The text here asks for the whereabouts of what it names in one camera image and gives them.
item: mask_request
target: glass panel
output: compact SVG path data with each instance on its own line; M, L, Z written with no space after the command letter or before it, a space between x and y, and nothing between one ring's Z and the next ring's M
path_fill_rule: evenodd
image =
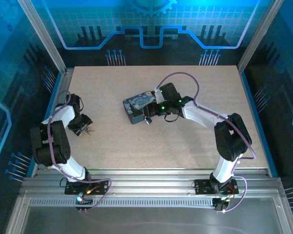
M271 0L34 0L65 64L235 65Z
M293 192L293 0L285 0L245 69L285 189ZM293 194L288 195L293 202Z
M0 233L28 172L29 129L44 118L52 75L58 70L18 2L0 0Z
M31 207L25 234L281 234L272 198L247 198L231 214L196 208Z

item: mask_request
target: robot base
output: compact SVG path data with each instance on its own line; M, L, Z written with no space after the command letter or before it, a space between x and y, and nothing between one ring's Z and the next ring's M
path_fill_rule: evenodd
M223 195L227 197L229 195L233 195L233 191L235 195L239 194L238 186L235 179L231 179L231 181L226 184L224 188L220 191L216 191L212 187L209 179L196 179L194 181L194 188L196 195Z
M98 183L81 183L81 182L66 182L65 195L78 195L79 193L86 194L86 191L92 190L87 195L104 195L108 188L108 181Z

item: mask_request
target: gear graphic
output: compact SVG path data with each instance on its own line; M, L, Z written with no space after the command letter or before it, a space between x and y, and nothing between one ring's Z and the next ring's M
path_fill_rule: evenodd
M19 16L17 0L0 0L0 16L7 23L16 20Z
M160 16L166 11L172 9L172 5L177 3L177 0L127 0L132 10L136 10L137 14L142 13L143 16L154 15Z

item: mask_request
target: wooden table surface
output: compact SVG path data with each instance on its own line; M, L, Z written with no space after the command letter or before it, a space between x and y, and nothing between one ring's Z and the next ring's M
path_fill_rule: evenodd
M197 101L215 111L241 115L252 138L257 160L243 160L240 168L267 168L240 76L235 66L104 66L75 67L69 87L84 102L82 113L93 124L91 135L80 137L66 130L73 157L88 169L186 168L214 169L219 159L214 133L179 118L167 123L154 117L151 125L132 125L123 100L153 90L173 72L188 72L200 84ZM194 81L175 75L172 82L181 96L193 97ZM251 156L248 150L244 156Z

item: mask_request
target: aluminum frame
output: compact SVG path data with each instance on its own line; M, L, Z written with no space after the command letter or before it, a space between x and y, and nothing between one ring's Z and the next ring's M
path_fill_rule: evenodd
M195 195L192 183L194 179L209 178L212 170L190 170L190 169L154 169L154 170L90 170L93 179L111 178L112 187L106 197L103 207L128 207L134 202L139 207L163 207L162 201L171 203L164 207L194 207L211 208L208 198L212 196ZM274 200L276 212L283 233L293 234L293 215L287 202L281 180L268 177L265 169L236 169L237 175L243 175L248 181L246 198L271 197ZM59 186L63 177L58 171L40 166L36 177L26 178L22 184L20 195L15 205L6 234L21 233L26 225L26 214L31 206L48 207L75 207L75 195L65 195L64 188ZM237 179L240 194L245 189L243 180ZM97 201L98 197L88 196ZM141 203L141 200L160 201L157 204Z
M39 17L38 12L36 11L33 3L31 2L31 0L18 0L18 2L21 5L27 18L29 19L30 23L34 27L38 37L42 41L43 45L45 46L47 52L49 53L56 67L58 68L59 72L61 74L64 74L66 66L63 62L63 59L59 54L55 44L53 43L41 18Z
M264 35L267 33L267 30L271 25L274 17L278 13L283 1L284 0L274 0L274 2L272 2L268 7L250 43L248 44L244 54L242 55L241 60L238 63L237 67L240 75L244 72L244 69L248 65L259 43L263 39Z
M73 73L74 73L74 68L67 68L66 72L61 76L61 80L60 80L58 89L56 91L55 97L53 99L53 103L52 103L50 113L48 113L49 115L54 112L55 107L57 105L57 100L58 99L59 99L59 102L62 102L62 103L65 102L66 95L61 95L61 97L59 97L59 95L61 94L62 91L65 91L65 90L69 89L69 85L70 85L70 82L72 80Z

